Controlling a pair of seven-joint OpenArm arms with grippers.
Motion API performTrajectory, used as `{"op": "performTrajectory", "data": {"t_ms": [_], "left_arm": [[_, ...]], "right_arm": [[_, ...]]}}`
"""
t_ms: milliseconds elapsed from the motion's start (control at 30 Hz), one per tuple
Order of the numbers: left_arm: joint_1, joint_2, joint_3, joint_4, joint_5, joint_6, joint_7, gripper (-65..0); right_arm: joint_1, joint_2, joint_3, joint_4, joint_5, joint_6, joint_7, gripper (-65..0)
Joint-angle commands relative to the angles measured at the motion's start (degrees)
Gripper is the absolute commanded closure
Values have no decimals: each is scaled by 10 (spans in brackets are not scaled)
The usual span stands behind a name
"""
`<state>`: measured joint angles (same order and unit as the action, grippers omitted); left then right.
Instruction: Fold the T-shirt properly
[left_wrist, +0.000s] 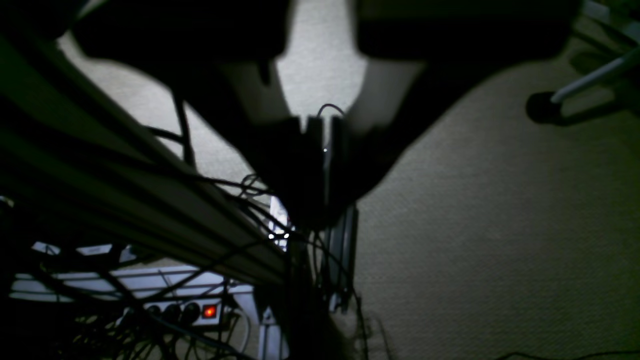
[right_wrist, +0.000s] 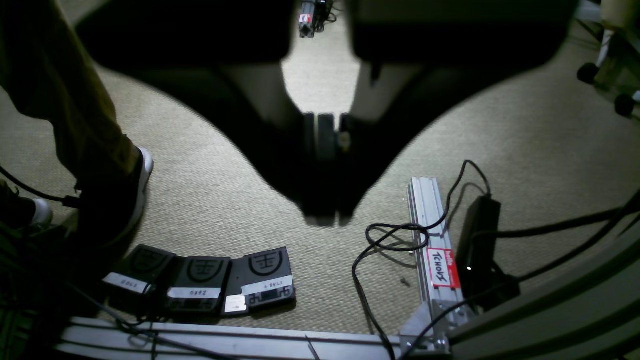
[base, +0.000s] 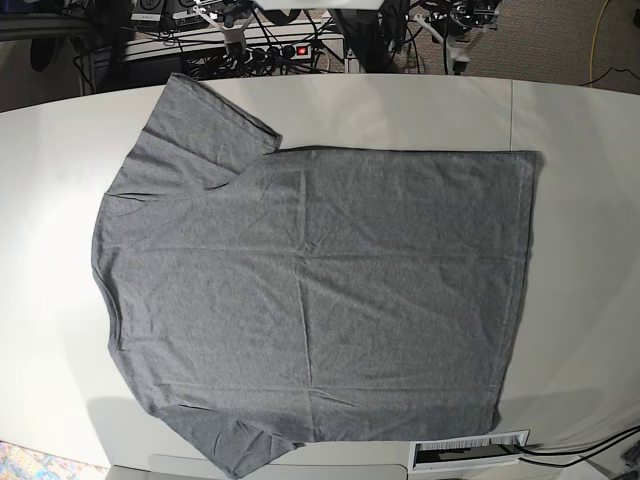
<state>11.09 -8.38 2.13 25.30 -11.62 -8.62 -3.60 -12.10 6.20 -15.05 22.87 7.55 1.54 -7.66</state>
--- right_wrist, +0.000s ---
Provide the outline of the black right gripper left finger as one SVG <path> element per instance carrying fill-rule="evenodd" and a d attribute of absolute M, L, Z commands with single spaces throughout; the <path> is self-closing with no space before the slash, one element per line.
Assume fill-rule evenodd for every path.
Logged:
<path fill-rule="evenodd" d="M 222 132 L 308 221 L 313 117 L 286 89 L 297 0 L 108 0 L 76 26 L 103 68 L 166 94 Z"/>

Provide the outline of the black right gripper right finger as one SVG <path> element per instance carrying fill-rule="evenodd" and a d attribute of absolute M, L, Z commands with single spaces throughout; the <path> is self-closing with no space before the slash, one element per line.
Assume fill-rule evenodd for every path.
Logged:
<path fill-rule="evenodd" d="M 361 64 L 350 109 L 320 116 L 320 223 L 347 224 L 391 162 L 461 102 L 547 63 L 576 0 L 346 0 Z"/>

